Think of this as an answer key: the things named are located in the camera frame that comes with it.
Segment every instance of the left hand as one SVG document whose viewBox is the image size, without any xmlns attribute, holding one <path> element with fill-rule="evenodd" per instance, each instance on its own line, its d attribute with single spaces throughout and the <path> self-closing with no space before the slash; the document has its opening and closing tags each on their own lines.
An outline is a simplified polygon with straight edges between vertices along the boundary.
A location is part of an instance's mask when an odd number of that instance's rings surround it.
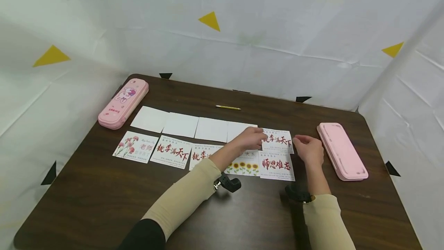
<svg viewBox="0 0 444 250">
<path fill-rule="evenodd" d="M 229 144 L 238 147 L 242 153 L 246 150 L 259 150 L 262 140 L 268 139 L 268 135 L 260 127 L 247 127 L 242 133 L 234 138 Z"/>
</svg>

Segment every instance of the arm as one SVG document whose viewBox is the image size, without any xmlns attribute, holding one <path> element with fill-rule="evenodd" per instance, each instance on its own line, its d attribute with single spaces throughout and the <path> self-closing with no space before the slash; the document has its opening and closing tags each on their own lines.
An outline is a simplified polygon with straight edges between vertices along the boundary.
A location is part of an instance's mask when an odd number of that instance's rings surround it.
<svg viewBox="0 0 444 250">
<path fill-rule="evenodd" d="M 296 135 L 293 143 L 304 161 L 308 188 L 315 199 L 304 204 L 304 217 L 313 250 L 355 250 L 353 241 L 341 218 L 336 197 L 331 195 L 322 171 L 322 142 L 310 136 Z"/>
<path fill-rule="evenodd" d="M 174 230 L 214 194 L 213 183 L 221 172 L 245 150 L 259 149 L 262 139 L 266 138 L 262 129 L 248 127 L 211 157 L 202 160 L 161 195 L 132 228 L 119 250 L 164 249 Z"/>
</svg>

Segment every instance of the black wrist strap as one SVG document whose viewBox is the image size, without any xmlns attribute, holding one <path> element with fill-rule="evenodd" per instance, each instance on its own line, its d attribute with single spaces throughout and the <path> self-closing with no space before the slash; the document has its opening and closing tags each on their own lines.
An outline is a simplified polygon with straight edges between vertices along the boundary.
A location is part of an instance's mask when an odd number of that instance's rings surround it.
<svg viewBox="0 0 444 250">
<path fill-rule="evenodd" d="M 311 202 L 311 195 L 307 191 L 299 191 L 294 184 L 287 185 L 285 187 L 285 192 L 291 200 L 295 200 L 299 203 Z"/>
<path fill-rule="evenodd" d="M 228 178 L 227 174 L 222 172 L 222 176 L 219 179 L 214 181 L 213 186 L 214 186 L 214 189 L 216 189 L 216 190 L 219 188 L 219 186 L 222 186 L 223 188 L 227 189 L 230 192 L 235 192 L 242 186 L 242 183 L 237 178 L 230 180 L 230 178 Z"/>
</svg>

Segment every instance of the yellow pencil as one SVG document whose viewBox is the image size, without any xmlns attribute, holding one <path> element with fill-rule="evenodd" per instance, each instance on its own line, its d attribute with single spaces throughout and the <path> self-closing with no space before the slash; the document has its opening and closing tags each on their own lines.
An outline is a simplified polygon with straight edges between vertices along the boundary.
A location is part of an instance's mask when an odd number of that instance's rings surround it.
<svg viewBox="0 0 444 250">
<path fill-rule="evenodd" d="M 232 110 L 240 110 L 240 108 L 237 108 L 237 107 L 230 107 L 230 106 L 216 105 L 216 107 L 219 107 L 219 108 L 226 108 L 226 109 L 232 109 Z"/>
</svg>

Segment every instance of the closed pink pencil case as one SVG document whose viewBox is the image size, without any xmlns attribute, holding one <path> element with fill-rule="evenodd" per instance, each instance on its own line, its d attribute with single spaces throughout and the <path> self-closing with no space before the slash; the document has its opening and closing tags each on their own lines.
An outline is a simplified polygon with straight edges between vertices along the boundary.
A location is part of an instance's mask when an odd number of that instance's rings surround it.
<svg viewBox="0 0 444 250">
<path fill-rule="evenodd" d="M 317 130 L 339 179 L 361 181 L 368 178 L 368 171 L 342 125 L 321 123 Z"/>
<path fill-rule="evenodd" d="M 117 130 L 125 124 L 131 113 L 148 93 L 148 83 L 145 80 L 132 78 L 106 105 L 99 114 L 99 124 Z"/>
</svg>

